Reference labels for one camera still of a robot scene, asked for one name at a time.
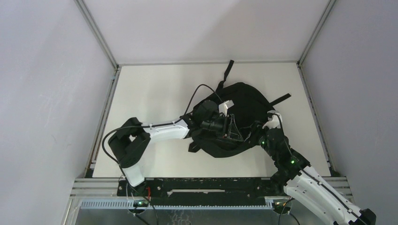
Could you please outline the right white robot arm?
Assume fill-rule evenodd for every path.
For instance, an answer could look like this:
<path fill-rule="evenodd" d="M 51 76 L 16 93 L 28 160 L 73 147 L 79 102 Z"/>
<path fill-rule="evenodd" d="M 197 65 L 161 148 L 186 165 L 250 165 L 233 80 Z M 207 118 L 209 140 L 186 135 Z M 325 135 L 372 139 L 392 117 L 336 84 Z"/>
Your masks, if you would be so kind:
<path fill-rule="evenodd" d="M 271 188 L 275 194 L 286 194 L 297 200 L 327 225 L 376 223 L 372 210 L 361 209 L 336 191 L 304 156 L 289 145 L 278 111 L 269 111 L 267 118 L 258 143 L 277 168 L 271 176 Z"/>

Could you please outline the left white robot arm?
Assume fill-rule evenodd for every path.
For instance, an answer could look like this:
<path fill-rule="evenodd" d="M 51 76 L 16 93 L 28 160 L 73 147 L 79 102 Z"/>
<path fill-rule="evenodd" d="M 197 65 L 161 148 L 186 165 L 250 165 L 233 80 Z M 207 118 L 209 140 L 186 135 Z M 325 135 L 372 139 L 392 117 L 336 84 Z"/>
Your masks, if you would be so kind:
<path fill-rule="evenodd" d="M 135 195 L 142 195 L 146 191 L 147 183 L 138 162 L 151 143 L 187 138 L 217 140 L 226 144 L 244 142 L 234 114 L 228 112 L 233 105 L 232 100 L 221 104 L 205 100 L 175 120 L 143 123 L 133 117 L 111 131 L 105 140 L 129 190 Z"/>

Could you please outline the black student backpack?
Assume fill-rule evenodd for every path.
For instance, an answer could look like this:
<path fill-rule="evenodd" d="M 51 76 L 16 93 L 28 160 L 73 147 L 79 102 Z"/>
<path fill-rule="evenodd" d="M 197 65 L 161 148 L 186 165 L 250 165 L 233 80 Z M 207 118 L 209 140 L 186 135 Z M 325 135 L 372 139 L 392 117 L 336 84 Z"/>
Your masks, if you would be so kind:
<path fill-rule="evenodd" d="M 214 158 L 228 158 L 252 148 L 252 137 L 255 126 L 267 121 L 267 112 L 274 110 L 276 104 L 291 97 L 291 94 L 287 93 L 269 102 L 259 90 L 244 82 L 234 83 L 225 87 L 224 84 L 233 64 L 234 61 L 231 60 L 224 72 L 223 80 L 219 82 L 215 92 L 199 103 L 202 103 L 204 100 L 211 100 L 217 104 L 221 104 L 227 100 L 232 100 L 234 105 L 228 112 L 235 115 L 236 125 L 245 140 L 238 144 L 226 144 L 217 140 L 192 138 L 192 142 L 188 147 L 188 151 L 191 153 L 203 150 Z"/>

